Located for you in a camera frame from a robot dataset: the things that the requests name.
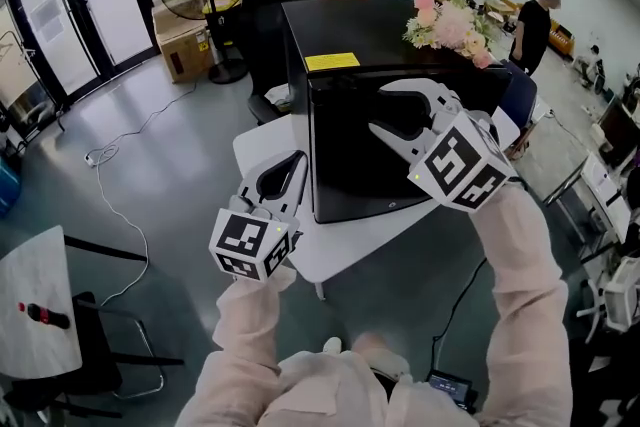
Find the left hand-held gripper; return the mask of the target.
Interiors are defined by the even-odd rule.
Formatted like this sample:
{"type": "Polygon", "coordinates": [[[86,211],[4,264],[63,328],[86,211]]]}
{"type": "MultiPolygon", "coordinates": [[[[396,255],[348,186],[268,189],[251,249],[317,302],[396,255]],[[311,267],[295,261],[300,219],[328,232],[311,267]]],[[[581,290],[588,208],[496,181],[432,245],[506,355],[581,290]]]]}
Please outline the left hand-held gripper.
{"type": "Polygon", "coordinates": [[[218,212],[209,251],[221,272],[267,281],[294,250],[296,217],[308,173],[301,150],[276,154],[254,166],[238,195],[218,212]],[[274,214],[266,208],[280,208],[274,214]]]}

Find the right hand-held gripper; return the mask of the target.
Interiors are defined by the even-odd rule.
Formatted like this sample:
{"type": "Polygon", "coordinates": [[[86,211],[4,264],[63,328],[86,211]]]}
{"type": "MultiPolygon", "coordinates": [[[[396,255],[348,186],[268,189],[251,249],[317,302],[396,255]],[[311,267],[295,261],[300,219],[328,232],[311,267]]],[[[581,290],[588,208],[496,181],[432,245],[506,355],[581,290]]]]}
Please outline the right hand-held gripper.
{"type": "Polygon", "coordinates": [[[378,95],[393,121],[419,129],[407,135],[369,122],[369,130],[412,164],[409,181],[439,204],[473,213],[516,176],[490,131],[457,105],[444,85],[401,79],[381,87],[378,95]]]}

